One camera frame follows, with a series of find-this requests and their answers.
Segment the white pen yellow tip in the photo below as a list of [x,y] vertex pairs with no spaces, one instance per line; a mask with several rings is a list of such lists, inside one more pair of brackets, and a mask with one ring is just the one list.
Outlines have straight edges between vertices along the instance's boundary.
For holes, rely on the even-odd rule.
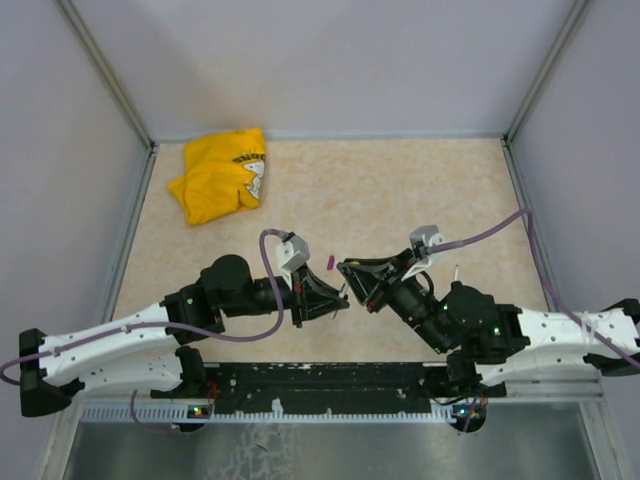
[[[345,283],[343,283],[343,284],[342,284],[342,286],[341,286],[341,288],[340,288],[340,290],[339,290],[339,295],[338,295],[338,296],[339,296],[339,298],[341,298],[341,299],[345,299],[345,298],[346,298],[346,296],[347,296],[347,293],[346,293],[346,292],[347,292],[347,289],[348,289],[348,285],[347,285],[347,283],[345,282]],[[330,318],[331,318],[331,320],[334,320],[334,319],[336,318],[337,314],[338,314],[338,310],[334,310],[334,312],[332,313],[332,315],[331,315],[331,317],[330,317]]]

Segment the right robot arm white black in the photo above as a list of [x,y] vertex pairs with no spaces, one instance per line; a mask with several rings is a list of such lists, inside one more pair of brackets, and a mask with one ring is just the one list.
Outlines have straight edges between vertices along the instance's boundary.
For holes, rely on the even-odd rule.
[[438,298],[424,262],[411,250],[381,259],[347,258],[337,269],[368,312],[393,311],[435,353],[443,372],[429,375],[431,397],[502,394],[516,380],[575,379],[594,372],[639,372],[639,303],[624,299],[595,313],[536,311],[497,302],[454,280]]

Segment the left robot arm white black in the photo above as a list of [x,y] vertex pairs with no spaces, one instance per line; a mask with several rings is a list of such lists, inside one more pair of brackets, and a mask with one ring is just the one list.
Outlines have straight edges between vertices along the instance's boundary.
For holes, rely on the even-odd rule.
[[108,325],[64,335],[21,332],[21,414],[57,413],[78,393],[92,390],[194,397],[206,389],[208,373],[190,345],[223,334],[224,319],[289,312],[299,324],[348,306],[346,295],[307,265],[286,276],[255,279],[243,257],[224,255],[195,283]]

